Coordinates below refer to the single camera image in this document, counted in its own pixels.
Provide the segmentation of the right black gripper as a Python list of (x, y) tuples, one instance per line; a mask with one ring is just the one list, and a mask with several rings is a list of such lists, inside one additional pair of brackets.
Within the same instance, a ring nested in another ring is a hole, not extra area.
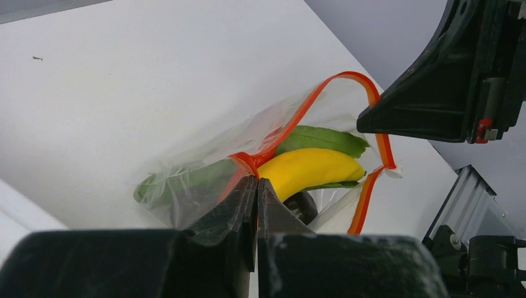
[(525, 100), (525, 1), (447, 1), (422, 53), (360, 113), (362, 133), (488, 143)]

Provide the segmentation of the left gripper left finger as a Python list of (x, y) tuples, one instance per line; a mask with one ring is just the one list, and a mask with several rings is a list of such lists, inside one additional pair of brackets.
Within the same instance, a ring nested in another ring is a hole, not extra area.
[(254, 176), (183, 230), (31, 233), (1, 268), (2, 297), (248, 297)]

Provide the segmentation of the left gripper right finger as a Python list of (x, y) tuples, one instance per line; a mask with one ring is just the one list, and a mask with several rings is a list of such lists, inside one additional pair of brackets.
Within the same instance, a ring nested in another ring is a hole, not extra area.
[(447, 297), (424, 245), (393, 235), (317, 234), (259, 181), (260, 297)]

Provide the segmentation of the dark mangosteen toy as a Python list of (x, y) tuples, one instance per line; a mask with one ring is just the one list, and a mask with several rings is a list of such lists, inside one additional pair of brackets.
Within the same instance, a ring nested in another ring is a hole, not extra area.
[(318, 208), (308, 192), (298, 192), (286, 199), (283, 204), (305, 225), (310, 224), (318, 216)]

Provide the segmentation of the green toy vegetable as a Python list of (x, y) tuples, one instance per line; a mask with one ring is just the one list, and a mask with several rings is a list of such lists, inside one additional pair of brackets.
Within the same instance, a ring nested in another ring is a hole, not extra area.
[[(263, 164), (282, 153), (302, 148), (335, 150), (358, 161), (368, 146), (366, 140), (349, 132), (299, 125), (277, 146), (275, 152), (264, 160)], [(152, 174), (139, 183), (133, 198), (150, 208), (171, 205), (176, 210), (203, 210), (206, 205), (215, 206), (222, 201), (242, 177), (250, 174), (260, 177), (257, 169), (263, 164), (257, 164), (252, 169), (240, 157), (227, 157), (207, 165), (198, 161), (176, 166), (169, 171)], [(359, 181), (325, 184), (304, 191), (353, 188), (358, 183)]]

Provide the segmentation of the yellow toy banana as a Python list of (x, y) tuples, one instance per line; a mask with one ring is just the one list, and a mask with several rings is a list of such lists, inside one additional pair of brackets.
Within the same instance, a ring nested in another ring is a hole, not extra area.
[(325, 184), (357, 182), (364, 168), (345, 153), (322, 148), (302, 148), (269, 160), (258, 169), (268, 179), (280, 201), (294, 194)]

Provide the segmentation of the clear zip top bag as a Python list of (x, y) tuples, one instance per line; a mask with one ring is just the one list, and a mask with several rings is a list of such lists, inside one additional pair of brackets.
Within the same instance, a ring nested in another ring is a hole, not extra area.
[(357, 129), (362, 107), (380, 93), (362, 73), (335, 74), (185, 153), (165, 153), (133, 193), (166, 225), (188, 227), (226, 199), (245, 177), (267, 178), (280, 202), (295, 194), (314, 202), (308, 228), (362, 231), (383, 175), (402, 176), (387, 134)]

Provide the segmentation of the white plastic bin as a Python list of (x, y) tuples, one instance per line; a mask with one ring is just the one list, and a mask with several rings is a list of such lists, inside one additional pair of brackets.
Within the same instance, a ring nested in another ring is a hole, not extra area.
[(5, 181), (1, 181), (1, 263), (27, 235), (67, 226)]

